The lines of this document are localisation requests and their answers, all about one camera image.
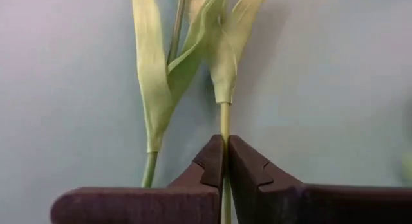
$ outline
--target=leaf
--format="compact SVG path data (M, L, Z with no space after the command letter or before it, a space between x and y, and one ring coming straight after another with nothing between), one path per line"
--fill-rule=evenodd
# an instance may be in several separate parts
M189 27L182 54L166 66L160 12L155 0L132 0L137 43L138 79L142 94L147 152L157 152L172 113L189 87L205 52L210 26L222 0L205 0Z
M246 46L256 14L264 0L239 0L223 24L215 21L209 46L209 62L217 103L232 103L238 62Z
M132 0L137 48L137 73L143 99L147 151L158 151L173 112L167 85L160 12L155 0Z

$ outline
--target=flower stem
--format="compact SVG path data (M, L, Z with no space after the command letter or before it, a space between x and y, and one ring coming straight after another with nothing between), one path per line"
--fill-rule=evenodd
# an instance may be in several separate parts
M155 177L156 162L157 152L147 153L147 163L142 180L143 188L152 187L153 178Z
M167 65L170 64L170 62L172 62L176 58L178 53L184 11L185 0L179 0L176 12L176 19L174 21L172 41L170 44L169 54L167 56ZM142 180L142 187L144 188L150 188L152 186L153 178L155 177L157 155L157 152L147 153L147 163Z
M230 104L224 102L220 104L220 133L224 141L224 155L223 163L225 166L225 177L223 179L223 199L222 199L222 223L232 223L232 207L231 207L231 191L229 180L229 164L228 164L228 150L229 150L229 126L230 126Z
M182 31L182 21L185 11L185 1L186 0L178 1L178 9L176 11L176 19L174 20L172 41L170 43L169 54L167 56L167 64L170 64L170 62L172 62L178 54L180 32Z

